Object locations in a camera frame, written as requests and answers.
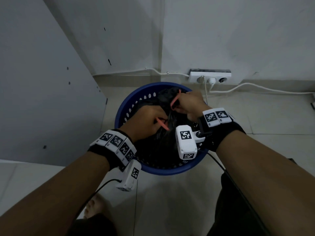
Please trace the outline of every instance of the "tiled floor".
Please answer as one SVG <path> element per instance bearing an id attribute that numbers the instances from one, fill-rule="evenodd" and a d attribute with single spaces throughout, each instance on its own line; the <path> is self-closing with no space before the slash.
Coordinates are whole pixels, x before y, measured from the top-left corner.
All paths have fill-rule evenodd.
<path id="1" fill-rule="evenodd" d="M 101 87 L 108 97 L 102 131 L 114 127 L 116 112 L 134 87 Z M 224 107 L 250 134 L 315 176 L 315 111 L 310 96 L 234 92 L 209 96 L 209 105 Z M 0 163 L 0 215 L 40 186 L 61 167 Z M 101 190 L 109 202 L 119 235 L 206 235 L 214 222 L 222 170 L 210 157 L 179 175 L 140 172 L 138 187 Z M 104 179 L 117 177 L 112 171 Z"/>

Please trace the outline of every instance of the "forearm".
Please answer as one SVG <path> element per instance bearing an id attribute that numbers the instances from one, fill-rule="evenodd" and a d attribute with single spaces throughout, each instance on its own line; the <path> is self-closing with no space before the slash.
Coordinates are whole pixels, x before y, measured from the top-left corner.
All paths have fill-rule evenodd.
<path id="1" fill-rule="evenodd" d="M 234 182 L 273 235 L 315 232 L 315 178 L 239 131 L 216 151 Z"/>
<path id="2" fill-rule="evenodd" d="M 105 157 L 87 152 L 2 215 L 1 235 L 64 235 L 108 171 Z"/>

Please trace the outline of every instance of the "blue laundry basket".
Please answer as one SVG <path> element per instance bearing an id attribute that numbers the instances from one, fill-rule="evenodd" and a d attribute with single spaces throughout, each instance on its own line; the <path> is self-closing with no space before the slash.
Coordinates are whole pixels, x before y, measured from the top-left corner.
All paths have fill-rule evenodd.
<path id="1" fill-rule="evenodd" d="M 122 102 L 122 104 L 120 105 L 118 109 L 118 112 L 115 118 L 115 128 L 121 127 L 131 117 L 129 115 L 131 112 L 131 109 L 139 100 L 148 99 L 148 98 L 156 98 L 159 91 L 166 88 L 172 88 L 172 87 L 179 87 L 180 89 L 184 91 L 191 91 L 191 89 L 183 85 L 170 83 L 170 82 L 157 82 L 157 83 L 147 84 L 133 91 Z M 145 172 L 155 174 L 155 175 L 162 175 L 162 176 L 175 175 L 175 174 L 179 174 L 184 171 L 187 171 L 193 168 L 194 166 L 196 166 L 205 157 L 206 154 L 207 154 L 207 150 L 203 150 L 203 151 L 199 150 L 195 159 L 183 160 L 181 166 L 176 166 L 175 168 L 172 168 L 172 169 L 157 169 L 140 161 L 142 165 L 141 169 Z"/>

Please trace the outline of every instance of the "wrist strap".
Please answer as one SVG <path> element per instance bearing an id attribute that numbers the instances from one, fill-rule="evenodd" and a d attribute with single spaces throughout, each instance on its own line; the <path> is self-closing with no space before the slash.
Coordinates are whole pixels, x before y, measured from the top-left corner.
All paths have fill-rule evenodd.
<path id="1" fill-rule="evenodd" d="M 198 118 L 200 133 L 205 138 L 205 147 L 215 152 L 223 139 L 235 130 L 245 131 L 224 108 L 203 111 Z"/>
<path id="2" fill-rule="evenodd" d="M 90 146 L 89 151 L 108 159 L 110 169 L 115 167 L 125 168 L 137 152 L 130 137 L 118 129 L 106 131 Z"/>

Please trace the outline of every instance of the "wall socket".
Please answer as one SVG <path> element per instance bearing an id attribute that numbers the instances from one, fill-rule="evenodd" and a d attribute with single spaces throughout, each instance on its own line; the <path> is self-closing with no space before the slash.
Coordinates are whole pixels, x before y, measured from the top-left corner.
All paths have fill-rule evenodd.
<path id="1" fill-rule="evenodd" d="M 223 69 L 191 69 L 188 77 L 189 83 L 198 83 L 197 79 L 204 76 L 206 83 L 211 77 L 216 78 L 215 84 L 229 84 L 229 80 L 232 78 L 230 70 Z"/>

